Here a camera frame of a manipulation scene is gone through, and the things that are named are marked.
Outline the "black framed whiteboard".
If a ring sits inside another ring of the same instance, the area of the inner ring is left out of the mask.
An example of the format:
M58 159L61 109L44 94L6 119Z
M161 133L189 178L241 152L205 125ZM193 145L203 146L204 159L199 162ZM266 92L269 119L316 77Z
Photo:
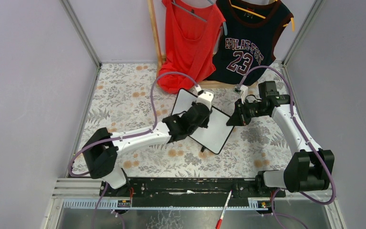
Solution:
M183 88L180 89L173 105L172 114L187 111L192 106L192 103L195 102L196 98L197 95ZM228 114L212 106L208 127L196 129L189 137L212 153L219 154L234 128L233 126L226 125L229 118L230 116Z

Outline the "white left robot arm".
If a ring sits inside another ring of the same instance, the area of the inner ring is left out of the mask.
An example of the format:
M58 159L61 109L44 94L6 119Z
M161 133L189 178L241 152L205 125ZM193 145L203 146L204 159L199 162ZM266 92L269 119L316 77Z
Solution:
M116 163L118 154L184 140L197 128L207 128L211 113L210 103L196 102L182 114L164 118L152 130L136 130L121 135L112 134L105 127L98 129L82 148L89 176L102 179L113 189L124 186L127 176Z

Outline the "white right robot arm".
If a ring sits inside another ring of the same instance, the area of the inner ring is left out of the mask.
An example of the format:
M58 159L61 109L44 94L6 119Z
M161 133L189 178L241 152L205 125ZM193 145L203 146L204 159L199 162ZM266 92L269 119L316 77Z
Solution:
M234 103L234 113L227 126L246 126L256 117L269 116L281 129L292 158L284 170L261 171L256 176L260 188L284 188L289 192L326 190L334 165L334 154L324 150L299 120L288 94L280 94L274 81L259 85L260 98L247 100L248 87L237 85L241 97Z

